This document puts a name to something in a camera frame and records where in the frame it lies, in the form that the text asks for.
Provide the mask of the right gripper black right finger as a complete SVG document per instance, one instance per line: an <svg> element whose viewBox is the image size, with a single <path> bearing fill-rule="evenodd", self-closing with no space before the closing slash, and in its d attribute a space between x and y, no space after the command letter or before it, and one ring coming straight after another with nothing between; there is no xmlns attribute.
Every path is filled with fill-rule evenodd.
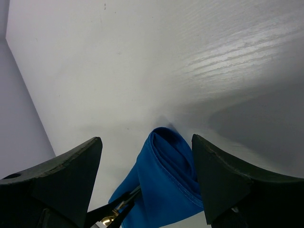
<svg viewBox="0 0 304 228"><path fill-rule="evenodd" d="M207 224L213 228L302 228L304 180L239 159L203 137L192 151Z"/></svg>

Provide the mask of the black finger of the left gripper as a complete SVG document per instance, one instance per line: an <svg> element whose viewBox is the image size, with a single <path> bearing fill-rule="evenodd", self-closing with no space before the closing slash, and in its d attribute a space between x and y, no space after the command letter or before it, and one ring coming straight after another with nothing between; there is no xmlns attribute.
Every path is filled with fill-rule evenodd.
<svg viewBox="0 0 304 228"><path fill-rule="evenodd" d="M107 228L119 228L141 195L142 190L139 185L133 191L125 192L111 203L88 212L85 227L91 228L95 223L102 222Z"/></svg>

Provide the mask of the blue cloth napkin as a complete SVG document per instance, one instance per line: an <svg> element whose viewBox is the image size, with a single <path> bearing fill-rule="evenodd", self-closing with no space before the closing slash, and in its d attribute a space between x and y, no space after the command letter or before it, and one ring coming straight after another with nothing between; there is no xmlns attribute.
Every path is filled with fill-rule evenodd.
<svg viewBox="0 0 304 228"><path fill-rule="evenodd" d="M123 220L124 228L160 228L204 210L192 150L169 128L149 134L135 165L109 201L138 186L142 195Z"/></svg>

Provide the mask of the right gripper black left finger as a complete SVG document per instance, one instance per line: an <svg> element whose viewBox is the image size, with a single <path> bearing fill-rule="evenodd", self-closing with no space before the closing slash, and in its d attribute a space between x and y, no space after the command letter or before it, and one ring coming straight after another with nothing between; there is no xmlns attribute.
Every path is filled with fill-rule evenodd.
<svg viewBox="0 0 304 228"><path fill-rule="evenodd" d="M101 154L93 137L70 151L0 180L2 228L83 228Z"/></svg>

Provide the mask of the gold spoon green handle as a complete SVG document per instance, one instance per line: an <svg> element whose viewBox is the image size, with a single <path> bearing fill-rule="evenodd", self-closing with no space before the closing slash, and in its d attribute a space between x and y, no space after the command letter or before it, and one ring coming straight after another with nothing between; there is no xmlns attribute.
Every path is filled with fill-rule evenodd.
<svg viewBox="0 0 304 228"><path fill-rule="evenodd" d="M114 204L114 202L104 205L92 211L94 220L101 222L107 228L119 228L125 218L125 213L119 210L126 207L125 202Z"/></svg>

